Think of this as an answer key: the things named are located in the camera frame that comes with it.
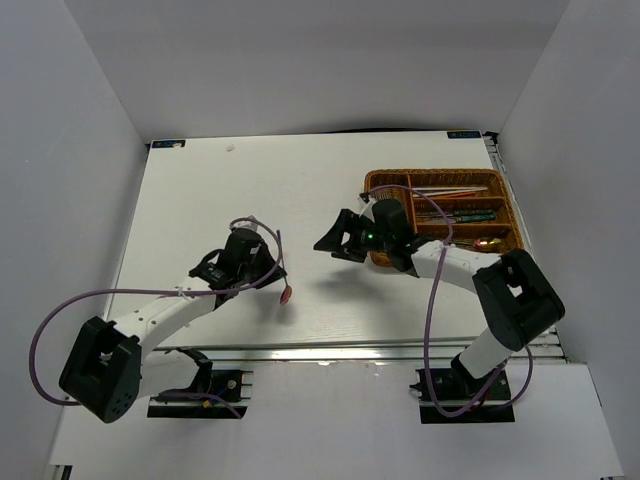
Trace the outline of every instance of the black label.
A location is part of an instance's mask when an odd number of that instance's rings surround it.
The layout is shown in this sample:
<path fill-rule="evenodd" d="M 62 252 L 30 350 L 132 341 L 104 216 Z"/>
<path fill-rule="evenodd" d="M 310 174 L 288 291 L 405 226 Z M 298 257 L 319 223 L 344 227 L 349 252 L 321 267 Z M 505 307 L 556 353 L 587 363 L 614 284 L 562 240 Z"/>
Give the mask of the black label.
<path fill-rule="evenodd" d="M 464 132 L 447 132 L 449 138 L 482 138 L 477 130 L 468 130 Z"/>
<path fill-rule="evenodd" d="M 182 148 L 186 143 L 186 140 L 154 140 L 151 148 Z"/>

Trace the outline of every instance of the brown basket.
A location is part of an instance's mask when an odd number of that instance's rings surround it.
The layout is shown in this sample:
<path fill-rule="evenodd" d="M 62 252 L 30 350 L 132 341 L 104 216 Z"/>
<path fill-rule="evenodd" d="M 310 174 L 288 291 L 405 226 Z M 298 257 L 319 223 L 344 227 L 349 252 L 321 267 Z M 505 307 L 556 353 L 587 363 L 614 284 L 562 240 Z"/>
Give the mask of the brown basket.
<path fill-rule="evenodd" d="M 436 199 L 443 210 L 491 209 L 496 219 L 477 223 L 454 223 L 453 242 L 469 242 L 480 237 L 498 237 L 502 243 L 496 253 L 508 253 L 514 248 L 524 248 L 520 229 L 504 180 L 498 172 L 490 169 L 441 169 L 441 170 L 374 170 L 369 172 L 364 182 L 365 191 L 380 185 L 406 185 L 408 187 L 487 187 L 473 197 Z M 377 191 L 373 197 L 381 200 L 395 198 L 405 207 L 409 223 L 417 233 L 429 237 L 444 239 L 447 236 L 446 225 L 425 223 L 421 214 L 434 212 L 431 203 L 414 198 L 411 192 L 399 188 Z M 473 247 L 460 246 L 473 250 Z M 371 259 L 376 265 L 390 267 L 386 255 L 372 253 Z"/>

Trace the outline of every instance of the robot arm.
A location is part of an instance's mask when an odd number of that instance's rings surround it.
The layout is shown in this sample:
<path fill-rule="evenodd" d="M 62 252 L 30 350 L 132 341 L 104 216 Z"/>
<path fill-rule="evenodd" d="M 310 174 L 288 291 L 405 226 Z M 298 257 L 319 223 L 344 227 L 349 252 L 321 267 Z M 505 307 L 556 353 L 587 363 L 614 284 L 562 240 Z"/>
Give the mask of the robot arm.
<path fill-rule="evenodd" d="M 362 212 L 343 209 L 314 250 L 360 263 L 367 253 L 381 252 L 397 270 L 433 278 L 447 248 L 441 279 L 476 293 L 488 324 L 452 361 L 452 372 L 466 391 L 477 391 L 494 368 L 564 316 L 562 301 L 524 250 L 498 255 L 445 246 L 415 234 L 397 200 L 361 198 Z"/>
<path fill-rule="evenodd" d="M 180 328 L 236 296 L 234 289 L 255 283 L 271 270 L 255 288 L 284 278 L 286 272 L 276 265 L 253 228 L 233 228 L 225 248 L 206 255 L 175 287 L 174 296 L 160 296 L 109 322 L 99 317 L 85 322 L 60 387 L 105 423 L 124 415 L 137 398 L 169 389 L 206 393 L 211 362 L 205 355 L 186 348 L 153 350 Z"/>

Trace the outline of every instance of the white wall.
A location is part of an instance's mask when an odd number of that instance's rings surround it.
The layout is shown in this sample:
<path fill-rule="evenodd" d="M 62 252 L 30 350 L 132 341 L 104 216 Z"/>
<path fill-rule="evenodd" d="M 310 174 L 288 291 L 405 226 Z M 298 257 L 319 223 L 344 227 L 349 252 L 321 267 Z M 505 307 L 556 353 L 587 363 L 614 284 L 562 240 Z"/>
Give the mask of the white wall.
<path fill-rule="evenodd" d="M 500 137 L 629 478 L 640 478 L 640 3 L 572 0 Z"/>
<path fill-rule="evenodd" d="M 145 140 L 499 130 L 568 0 L 66 0 Z"/>
<path fill-rule="evenodd" d="M 0 476 L 31 480 L 61 411 L 29 383 L 31 336 L 62 300 L 109 285 L 145 152 L 62 0 L 2 3 L 0 66 Z M 50 390 L 101 302 L 45 334 L 38 367 Z"/>

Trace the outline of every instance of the tabletop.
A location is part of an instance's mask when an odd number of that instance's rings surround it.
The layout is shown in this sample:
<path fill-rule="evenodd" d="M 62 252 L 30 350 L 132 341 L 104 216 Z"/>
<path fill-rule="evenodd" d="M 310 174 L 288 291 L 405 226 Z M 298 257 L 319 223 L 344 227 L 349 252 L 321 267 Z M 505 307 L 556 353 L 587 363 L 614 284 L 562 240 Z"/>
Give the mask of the tabletop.
<path fill-rule="evenodd" d="M 282 282 L 243 292 L 164 346 L 421 338 L 431 280 L 312 248 L 341 208 L 358 209 L 366 174 L 387 168 L 492 165 L 482 138 L 446 132 L 202 138 L 151 148 L 118 287 L 172 288 L 204 254 L 224 246 L 231 220 L 254 215 L 282 231 L 290 303 L 278 304 Z M 109 318 L 148 301 L 117 296 Z M 471 338 L 485 327 L 474 294 L 440 286 L 433 338 Z"/>

